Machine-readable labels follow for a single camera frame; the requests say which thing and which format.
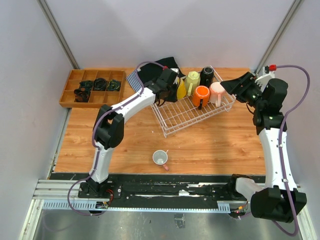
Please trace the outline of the yellow glass mug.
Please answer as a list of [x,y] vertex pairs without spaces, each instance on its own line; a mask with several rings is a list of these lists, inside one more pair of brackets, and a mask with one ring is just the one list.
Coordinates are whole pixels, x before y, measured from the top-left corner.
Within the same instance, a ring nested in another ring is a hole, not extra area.
[[185,82],[182,78],[178,79],[178,86],[177,86],[177,92],[176,96],[178,100],[183,99],[186,96],[186,87],[185,87]]

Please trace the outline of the pale green mug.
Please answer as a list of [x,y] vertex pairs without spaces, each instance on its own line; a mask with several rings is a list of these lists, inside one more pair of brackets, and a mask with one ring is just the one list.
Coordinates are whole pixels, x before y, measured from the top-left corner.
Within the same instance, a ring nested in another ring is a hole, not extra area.
[[200,74],[197,71],[190,71],[184,80],[186,95],[191,96],[200,84]]

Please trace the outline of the black mug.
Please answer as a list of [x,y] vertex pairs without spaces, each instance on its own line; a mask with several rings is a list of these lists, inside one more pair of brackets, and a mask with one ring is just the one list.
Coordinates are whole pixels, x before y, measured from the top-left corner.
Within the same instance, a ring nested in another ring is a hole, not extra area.
[[209,88],[213,82],[213,78],[214,78],[214,69],[211,66],[206,66],[200,72],[199,85],[206,86],[207,88]]

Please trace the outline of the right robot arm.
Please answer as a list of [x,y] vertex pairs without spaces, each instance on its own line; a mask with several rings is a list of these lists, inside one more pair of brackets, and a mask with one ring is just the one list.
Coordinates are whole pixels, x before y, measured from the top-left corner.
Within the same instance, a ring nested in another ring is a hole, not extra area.
[[255,218],[291,223],[306,205],[307,196],[297,190],[287,153],[287,125],[281,108],[288,84],[273,73],[257,78],[246,72],[221,82],[221,86],[236,100],[254,108],[252,121],[266,170],[264,187],[247,175],[233,174],[225,185],[227,196],[232,200],[244,197]]

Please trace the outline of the orange glass mug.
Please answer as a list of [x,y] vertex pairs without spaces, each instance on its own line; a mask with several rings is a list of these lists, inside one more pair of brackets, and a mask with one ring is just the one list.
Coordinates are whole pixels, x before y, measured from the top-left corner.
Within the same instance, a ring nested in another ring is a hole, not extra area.
[[208,87],[199,85],[194,90],[192,104],[197,107],[198,110],[201,110],[208,104],[210,94],[211,93]]

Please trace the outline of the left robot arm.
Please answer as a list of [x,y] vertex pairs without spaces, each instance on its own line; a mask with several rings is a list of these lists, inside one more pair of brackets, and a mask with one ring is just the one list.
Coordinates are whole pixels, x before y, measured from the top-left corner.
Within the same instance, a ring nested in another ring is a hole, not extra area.
[[107,193],[109,167],[115,148],[124,138],[125,123],[139,111],[156,102],[176,102],[178,70],[164,68],[158,77],[141,85],[131,97],[112,106],[103,105],[98,112],[92,133],[94,160],[86,183],[96,198]]

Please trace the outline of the small white pink-handled cup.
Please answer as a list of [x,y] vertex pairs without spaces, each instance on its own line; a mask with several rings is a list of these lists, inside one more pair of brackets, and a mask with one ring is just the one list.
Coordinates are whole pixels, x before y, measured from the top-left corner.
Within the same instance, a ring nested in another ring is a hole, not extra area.
[[162,166],[166,171],[169,171],[167,166],[168,154],[163,150],[156,150],[152,155],[152,160],[156,165]]

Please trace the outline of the pink mug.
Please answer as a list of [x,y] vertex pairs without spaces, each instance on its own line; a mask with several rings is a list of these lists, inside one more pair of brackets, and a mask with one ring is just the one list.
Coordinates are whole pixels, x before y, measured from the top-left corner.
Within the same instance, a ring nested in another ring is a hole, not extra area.
[[221,85],[220,82],[213,82],[210,87],[210,97],[209,102],[214,104],[217,108],[221,106],[222,97],[225,94],[226,90]]

